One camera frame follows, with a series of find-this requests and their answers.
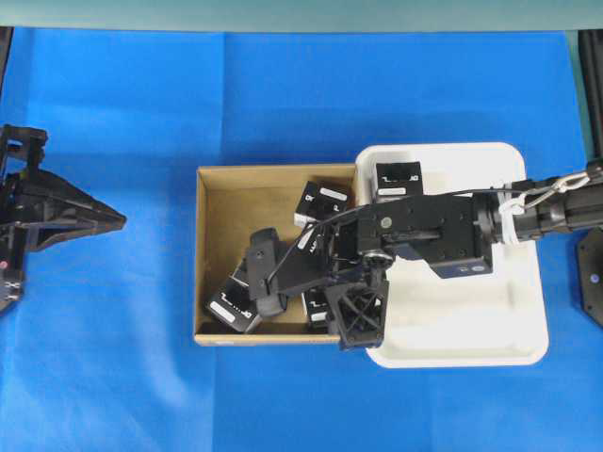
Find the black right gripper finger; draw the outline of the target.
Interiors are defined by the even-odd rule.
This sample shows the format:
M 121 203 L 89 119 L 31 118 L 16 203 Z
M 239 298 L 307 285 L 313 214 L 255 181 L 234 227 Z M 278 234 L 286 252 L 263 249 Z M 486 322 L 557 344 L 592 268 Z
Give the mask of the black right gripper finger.
M 346 246 L 332 258 L 302 258 L 294 251 L 301 240 L 288 244 L 274 228 L 253 233 L 248 247 L 248 279 L 252 303 L 262 316 L 280 315 L 287 302 L 303 292 L 323 289 L 338 279 L 357 281 L 364 269 L 355 251 Z

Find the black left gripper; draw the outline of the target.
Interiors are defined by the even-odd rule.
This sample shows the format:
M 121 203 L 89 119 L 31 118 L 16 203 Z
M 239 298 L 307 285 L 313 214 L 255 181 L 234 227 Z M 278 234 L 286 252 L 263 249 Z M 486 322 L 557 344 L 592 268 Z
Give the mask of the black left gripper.
M 24 294 L 25 254 L 121 230 L 126 216 L 67 180 L 39 169 L 44 130 L 1 127 L 1 311 Z

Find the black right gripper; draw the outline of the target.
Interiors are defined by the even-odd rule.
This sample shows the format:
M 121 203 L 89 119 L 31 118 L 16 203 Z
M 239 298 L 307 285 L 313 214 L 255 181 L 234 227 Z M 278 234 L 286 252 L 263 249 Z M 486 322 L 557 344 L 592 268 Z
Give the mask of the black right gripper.
M 363 206 L 357 217 L 357 250 L 382 252 L 427 265 L 487 257 L 492 245 L 478 222 L 475 199 L 456 195 L 418 195 Z M 330 308 L 329 330 L 339 348 L 375 348 L 383 343 L 389 281 L 368 275 L 357 281 L 338 279 L 324 287 Z

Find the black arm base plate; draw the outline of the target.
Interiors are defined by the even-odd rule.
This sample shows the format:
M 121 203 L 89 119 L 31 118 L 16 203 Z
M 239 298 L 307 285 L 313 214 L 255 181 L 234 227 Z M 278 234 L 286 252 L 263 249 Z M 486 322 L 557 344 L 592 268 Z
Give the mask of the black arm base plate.
M 595 324 L 602 327 L 602 230 L 592 229 L 578 243 L 581 308 Z

